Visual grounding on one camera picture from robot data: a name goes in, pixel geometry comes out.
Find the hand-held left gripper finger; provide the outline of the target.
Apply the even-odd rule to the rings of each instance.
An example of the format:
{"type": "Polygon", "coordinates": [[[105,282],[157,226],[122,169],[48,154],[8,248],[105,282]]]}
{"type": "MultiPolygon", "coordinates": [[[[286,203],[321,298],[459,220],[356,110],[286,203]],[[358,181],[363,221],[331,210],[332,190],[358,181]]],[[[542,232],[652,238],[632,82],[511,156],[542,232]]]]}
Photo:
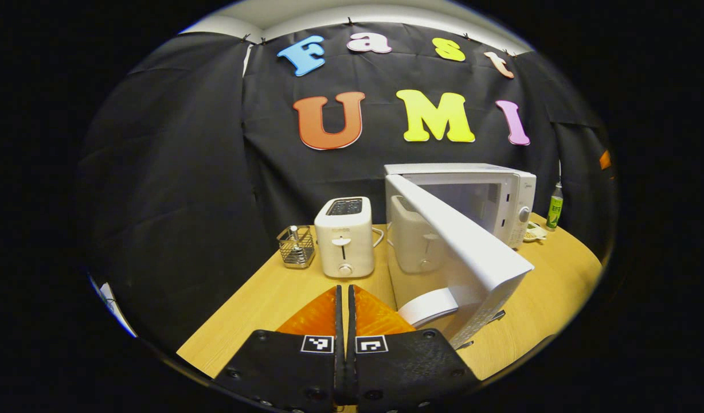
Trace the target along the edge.
{"type": "Polygon", "coordinates": [[[343,345],[342,288],[336,286],[276,331],[250,333],[214,386],[262,410],[332,411],[343,345]]]}
{"type": "Polygon", "coordinates": [[[359,411],[434,411],[480,379],[437,329],[413,329],[375,295],[349,287],[347,389],[359,411]]]}

